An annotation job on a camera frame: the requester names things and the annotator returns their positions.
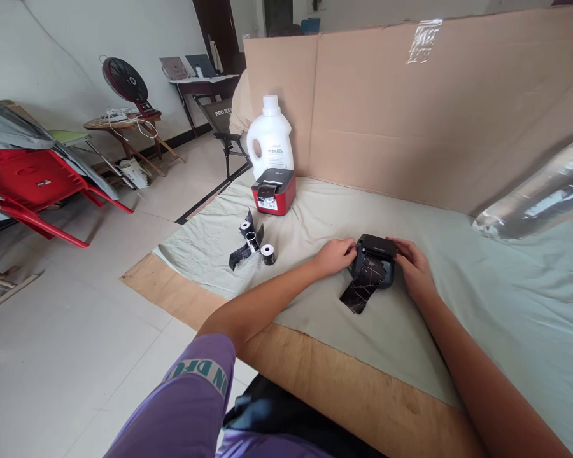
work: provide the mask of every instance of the hand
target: hand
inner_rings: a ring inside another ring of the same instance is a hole
[[[407,293],[414,302],[420,307],[422,303],[439,298],[439,293],[431,276],[428,259],[416,244],[396,237],[387,237],[386,239],[395,242],[399,249],[395,261],[403,270]]]
[[[319,278],[324,278],[348,267],[356,257],[357,245],[355,239],[350,237],[328,241],[310,262]]]

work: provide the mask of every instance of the wooden board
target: wooden board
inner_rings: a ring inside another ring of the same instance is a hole
[[[195,330],[225,303],[154,254],[121,281]],[[238,357],[391,458],[484,456],[463,410],[298,331],[272,323]]]

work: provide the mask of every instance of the fan grille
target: fan grille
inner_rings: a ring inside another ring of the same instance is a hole
[[[145,102],[148,90],[142,76],[123,59],[108,57],[102,65],[102,73],[108,85],[130,102]]]

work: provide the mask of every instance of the cardboard backdrop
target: cardboard backdrop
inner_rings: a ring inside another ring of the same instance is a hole
[[[573,141],[573,6],[421,27],[246,40],[253,108],[300,176],[475,216]]]

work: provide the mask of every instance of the tiled floor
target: tiled floor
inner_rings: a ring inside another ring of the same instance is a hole
[[[0,457],[101,457],[131,412],[195,332],[119,277],[178,229],[173,221],[225,179],[220,143],[206,134],[177,149],[150,188],[112,205],[75,198],[44,212],[91,243],[80,249],[15,225],[0,232],[0,270],[41,277],[0,305]],[[234,172],[244,159],[230,159]],[[236,364],[230,399],[256,371]]]

